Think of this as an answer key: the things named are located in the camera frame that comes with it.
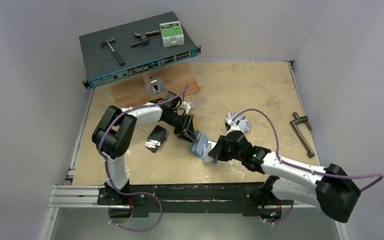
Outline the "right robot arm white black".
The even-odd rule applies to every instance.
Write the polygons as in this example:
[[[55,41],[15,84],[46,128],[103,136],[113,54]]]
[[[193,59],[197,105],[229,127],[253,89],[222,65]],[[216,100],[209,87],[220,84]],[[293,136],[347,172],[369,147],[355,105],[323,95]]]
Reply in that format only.
[[[239,130],[221,135],[208,156],[225,162],[237,160],[249,171],[269,175],[260,191],[268,204],[276,200],[300,202],[347,223],[361,196],[361,190],[340,166],[306,165],[277,156],[268,148],[252,145]]]

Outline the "silver VIP credit card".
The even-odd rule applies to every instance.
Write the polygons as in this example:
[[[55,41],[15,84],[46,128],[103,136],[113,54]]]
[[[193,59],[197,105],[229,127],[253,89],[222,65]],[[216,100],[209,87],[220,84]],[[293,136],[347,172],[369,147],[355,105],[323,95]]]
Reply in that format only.
[[[207,143],[205,144],[204,151],[206,153],[209,153],[216,145],[217,143],[213,140],[208,140]]]

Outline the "blue card holder wallet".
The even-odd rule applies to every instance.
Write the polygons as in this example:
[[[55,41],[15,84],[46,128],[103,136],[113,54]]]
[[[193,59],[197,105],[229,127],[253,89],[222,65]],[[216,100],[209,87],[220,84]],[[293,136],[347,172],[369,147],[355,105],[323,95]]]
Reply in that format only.
[[[210,159],[208,153],[205,152],[205,144],[207,143],[208,137],[205,133],[200,132],[199,130],[195,131],[197,142],[192,142],[189,150],[198,158],[202,160],[204,164],[216,164],[216,159]]]

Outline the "black credit card stack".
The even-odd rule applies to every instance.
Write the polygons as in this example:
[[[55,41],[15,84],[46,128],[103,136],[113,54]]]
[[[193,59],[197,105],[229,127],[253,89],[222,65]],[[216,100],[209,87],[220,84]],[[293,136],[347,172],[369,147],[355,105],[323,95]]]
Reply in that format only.
[[[152,132],[146,139],[145,147],[152,153],[156,153],[161,147],[163,142],[166,140],[167,129],[156,125]]]

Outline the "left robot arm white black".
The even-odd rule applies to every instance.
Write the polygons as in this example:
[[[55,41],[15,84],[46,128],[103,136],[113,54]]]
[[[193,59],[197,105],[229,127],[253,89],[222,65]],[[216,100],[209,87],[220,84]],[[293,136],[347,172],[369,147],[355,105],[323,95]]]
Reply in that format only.
[[[185,111],[178,114],[181,95],[171,91],[163,98],[151,100],[143,105],[129,108],[109,106],[92,134],[92,142],[102,156],[106,184],[112,189],[109,197],[118,205],[126,203],[129,191],[125,186],[129,180],[124,156],[135,128],[148,123],[164,122],[174,128],[174,134],[182,140],[196,143],[193,116]]]

